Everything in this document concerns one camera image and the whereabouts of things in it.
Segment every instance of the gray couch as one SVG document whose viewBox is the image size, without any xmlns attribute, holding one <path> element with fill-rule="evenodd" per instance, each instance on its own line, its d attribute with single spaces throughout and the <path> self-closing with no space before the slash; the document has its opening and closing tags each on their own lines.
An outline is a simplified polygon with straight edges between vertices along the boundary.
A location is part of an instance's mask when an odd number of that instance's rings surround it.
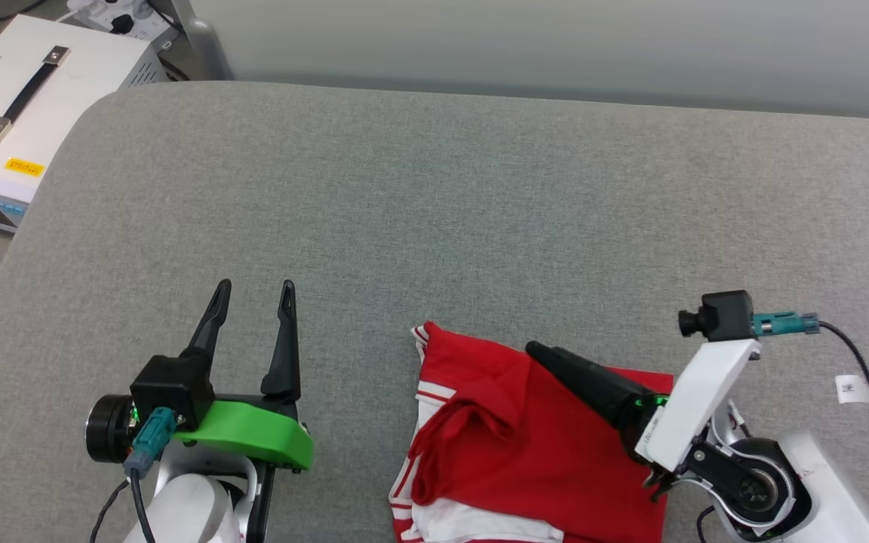
<svg viewBox="0 0 869 543">
<path fill-rule="evenodd" d="M 269 541 L 390 541 L 425 319 L 678 373 L 699 340 L 677 310 L 745 288 L 869 357 L 869 120 L 262 83 L 107 97 L 0 269 L 0 542 L 86 539 L 120 480 L 86 455 L 89 409 L 178 353 L 220 278 L 218 391 L 258 391 L 280 282 L 299 292 L 317 450 L 278 477 Z M 770 338 L 734 398 L 759 435 L 814 431 L 869 495 L 869 408 L 834 388 L 855 371 L 828 334 Z M 706 505 L 673 492 L 666 542 Z M 134 518 L 121 498 L 100 539 Z"/>
</svg>

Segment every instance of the metal handle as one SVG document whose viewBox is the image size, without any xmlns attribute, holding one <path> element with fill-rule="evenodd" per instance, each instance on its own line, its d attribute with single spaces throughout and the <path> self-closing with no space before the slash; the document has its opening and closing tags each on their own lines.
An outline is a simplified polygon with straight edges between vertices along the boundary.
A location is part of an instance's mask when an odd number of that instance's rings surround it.
<svg viewBox="0 0 869 543">
<path fill-rule="evenodd" d="M 0 143 L 2 142 L 2 138 L 6 137 L 6 134 L 9 133 L 9 130 L 11 130 L 15 121 L 18 120 L 18 116 L 22 114 L 25 107 L 32 102 L 35 93 L 38 93 L 38 89 L 41 89 L 42 85 L 45 85 L 52 72 L 55 72 L 59 66 L 62 66 L 63 61 L 68 56 L 69 48 L 60 48 L 59 45 L 56 45 L 55 48 L 52 48 L 52 51 L 49 51 L 48 55 L 45 55 L 45 58 L 42 59 L 42 66 L 29 79 L 25 87 L 22 87 L 22 90 L 15 97 L 9 109 L 0 117 Z"/>
</svg>

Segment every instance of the camera lens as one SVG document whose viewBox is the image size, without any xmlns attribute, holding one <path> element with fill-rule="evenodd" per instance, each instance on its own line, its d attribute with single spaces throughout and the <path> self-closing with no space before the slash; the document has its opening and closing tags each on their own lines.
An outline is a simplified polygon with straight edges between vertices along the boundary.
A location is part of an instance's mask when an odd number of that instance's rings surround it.
<svg viewBox="0 0 869 543">
<path fill-rule="evenodd" d="M 96 462 L 123 464 L 136 432 L 132 396 L 107 394 L 86 419 L 86 451 Z"/>
<path fill-rule="evenodd" d="M 683 337 L 690 337 L 697 331 L 703 330 L 700 326 L 700 313 L 690 313 L 686 311 L 686 309 L 679 312 L 679 331 L 683 334 Z"/>
</svg>

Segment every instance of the black handle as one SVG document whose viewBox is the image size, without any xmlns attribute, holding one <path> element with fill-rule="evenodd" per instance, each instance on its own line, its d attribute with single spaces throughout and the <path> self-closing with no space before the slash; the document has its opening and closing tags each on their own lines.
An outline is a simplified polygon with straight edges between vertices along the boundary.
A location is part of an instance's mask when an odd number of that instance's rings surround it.
<svg viewBox="0 0 869 543">
<path fill-rule="evenodd" d="M 0 142 L 9 133 L 15 121 L 18 120 L 18 116 L 32 102 L 35 93 L 38 93 L 42 85 L 45 85 L 46 80 L 49 79 L 49 75 L 52 75 L 52 72 L 55 72 L 59 66 L 62 66 L 63 61 L 68 56 L 69 48 L 62 48 L 59 45 L 56 45 L 55 48 L 52 48 L 52 51 L 49 51 L 48 55 L 45 55 L 45 58 L 42 59 L 42 66 L 38 67 L 38 71 L 22 87 L 18 96 L 15 97 L 15 100 L 13 100 L 9 108 L 6 109 L 6 112 L 0 117 Z"/>
<path fill-rule="evenodd" d="M 623 412 L 635 399 L 654 393 L 565 348 L 530 341 L 525 351 L 616 430 L 622 430 Z"/>
</svg>

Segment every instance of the power strip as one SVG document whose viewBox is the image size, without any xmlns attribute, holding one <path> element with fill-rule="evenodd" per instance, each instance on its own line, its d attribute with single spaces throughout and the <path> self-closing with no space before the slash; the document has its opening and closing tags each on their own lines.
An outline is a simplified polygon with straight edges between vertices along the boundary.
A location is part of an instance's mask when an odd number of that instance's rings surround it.
<svg viewBox="0 0 869 543">
<path fill-rule="evenodd" d="M 73 18 L 101 32 L 112 30 L 116 17 L 128 15 L 134 21 L 134 27 L 124 35 L 150 41 L 154 51 L 168 51 L 173 46 L 173 40 L 180 35 L 177 29 L 149 7 L 147 0 L 117 0 L 113 3 L 107 0 L 66 0 L 66 6 L 70 11 L 75 11 Z"/>
</svg>

